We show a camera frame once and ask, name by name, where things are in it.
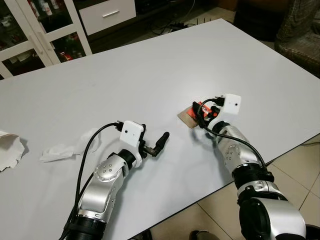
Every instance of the glass cabinet door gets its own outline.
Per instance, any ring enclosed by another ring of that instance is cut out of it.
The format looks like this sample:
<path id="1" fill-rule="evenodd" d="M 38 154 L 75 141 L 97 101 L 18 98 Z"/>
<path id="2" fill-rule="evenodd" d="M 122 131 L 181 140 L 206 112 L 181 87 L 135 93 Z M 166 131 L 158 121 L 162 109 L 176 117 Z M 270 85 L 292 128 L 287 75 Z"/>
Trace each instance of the glass cabinet door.
<path id="1" fill-rule="evenodd" d="M 4 0 L 0 0 L 0 51 L 27 40 Z"/>
<path id="2" fill-rule="evenodd" d="M 52 41 L 51 45 L 61 63 L 86 56 L 76 32 Z"/>
<path id="3" fill-rule="evenodd" d="M 53 64 L 92 54 L 73 0 L 16 0 Z"/>
<path id="4" fill-rule="evenodd" d="M 45 67 L 44 63 L 34 49 L 10 57 L 9 59 L 2 61 L 2 63 L 13 76 Z"/>
<path id="5" fill-rule="evenodd" d="M 44 33 L 50 33 L 72 24 L 64 0 L 25 0 Z"/>
<path id="6" fill-rule="evenodd" d="M 15 0 L 0 0 L 0 74 L 10 78 L 53 63 Z"/>

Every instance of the silver metal surface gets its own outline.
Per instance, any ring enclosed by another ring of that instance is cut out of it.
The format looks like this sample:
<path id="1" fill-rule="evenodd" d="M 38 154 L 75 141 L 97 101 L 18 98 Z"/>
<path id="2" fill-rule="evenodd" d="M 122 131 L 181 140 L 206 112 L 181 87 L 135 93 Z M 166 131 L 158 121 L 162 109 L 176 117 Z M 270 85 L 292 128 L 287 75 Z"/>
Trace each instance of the silver metal surface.
<path id="1" fill-rule="evenodd" d="M 245 136 L 243 136 L 235 126 L 225 126 L 219 133 L 235 137 L 249 143 Z M 232 174 L 232 172 L 241 165 L 251 163 L 260 164 L 256 155 L 247 146 L 240 142 L 224 137 L 217 137 L 216 142 L 223 155 L 224 165 L 229 170 L 230 174 Z"/>
<path id="2" fill-rule="evenodd" d="M 91 183 L 80 199 L 78 215 L 108 223 L 129 168 L 124 159 L 112 155 L 96 167 Z"/>
<path id="3" fill-rule="evenodd" d="M 109 13 L 107 13 L 107 14 L 102 15 L 102 17 L 105 19 L 105 18 L 107 18 L 107 17 L 109 17 L 109 16 L 112 16 L 112 15 L 114 15 L 114 14 L 117 14 L 117 13 L 119 13 L 119 12 L 120 12 L 120 10 L 115 10 L 115 11 L 113 11 L 113 12 L 109 12 Z"/>
<path id="4" fill-rule="evenodd" d="M 250 181 L 250 182 L 243 184 L 241 187 L 239 187 L 238 192 L 237 192 L 237 196 L 239 197 L 239 195 L 243 191 L 245 191 L 246 188 L 248 188 L 249 186 L 253 186 L 253 188 L 256 192 L 270 192 L 270 193 L 277 193 L 277 194 L 284 196 L 283 193 L 277 187 L 277 185 L 275 185 L 273 182 L 261 181 L 261 180 Z"/>
<path id="5" fill-rule="evenodd" d="M 126 177 L 129 173 L 129 168 L 126 164 L 126 161 L 114 154 L 105 161 L 101 162 L 95 168 L 94 174 L 99 180 L 107 182 L 117 178 L 118 174 L 120 173 L 119 170 L 122 170 L 124 177 Z"/>
<path id="6" fill-rule="evenodd" d="M 280 234 L 296 234 L 306 237 L 306 224 L 301 213 L 285 200 L 258 198 L 265 207 L 270 219 L 270 240 Z"/>

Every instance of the drawer handle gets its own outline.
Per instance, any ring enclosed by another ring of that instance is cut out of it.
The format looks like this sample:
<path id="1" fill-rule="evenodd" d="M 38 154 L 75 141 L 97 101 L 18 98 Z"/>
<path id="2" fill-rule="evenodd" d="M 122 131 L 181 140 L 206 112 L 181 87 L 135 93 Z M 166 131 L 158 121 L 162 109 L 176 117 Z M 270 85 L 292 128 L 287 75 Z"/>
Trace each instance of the drawer handle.
<path id="1" fill-rule="evenodd" d="M 120 10 L 115 10 L 115 11 L 109 12 L 109 13 L 107 13 L 105 15 L 102 15 L 102 17 L 105 19 L 105 18 L 107 18 L 107 17 L 109 17 L 111 15 L 117 14 L 119 12 L 120 12 Z"/>

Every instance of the cabinet drawer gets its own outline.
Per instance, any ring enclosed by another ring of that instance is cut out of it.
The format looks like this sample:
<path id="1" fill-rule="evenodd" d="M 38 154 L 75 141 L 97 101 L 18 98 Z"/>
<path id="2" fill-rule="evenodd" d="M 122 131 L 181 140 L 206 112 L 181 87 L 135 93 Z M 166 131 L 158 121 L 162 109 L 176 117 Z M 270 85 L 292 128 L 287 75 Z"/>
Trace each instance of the cabinet drawer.
<path id="1" fill-rule="evenodd" d="M 136 16 L 135 0 L 107 0 L 81 9 L 80 16 L 87 35 Z"/>

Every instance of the white table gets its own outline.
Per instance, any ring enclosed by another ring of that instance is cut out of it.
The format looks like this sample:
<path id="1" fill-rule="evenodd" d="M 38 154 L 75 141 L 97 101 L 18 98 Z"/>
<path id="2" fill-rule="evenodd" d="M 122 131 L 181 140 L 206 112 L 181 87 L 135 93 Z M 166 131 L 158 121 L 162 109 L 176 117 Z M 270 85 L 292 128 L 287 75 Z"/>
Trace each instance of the white table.
<path id="1" fill-rule="evenodd" d="M 177 114 L 223 93 L 242 96 L 234 124 L 266 162 L 320 132 L 320 80 L 222 19 L 0 81 L 0 129 L 29 148 L 0 173 L 1 239 L 59 238 L 80 158 L 41 163 L 41 152 L 116 120 L 146 124 L 152 146 L 170 138 L 131 171 L 104 239 L 128 239 L 222 188 L 232 179 L 212 143 Z M 102 134 L 83 179 L 118 137 Z"/>

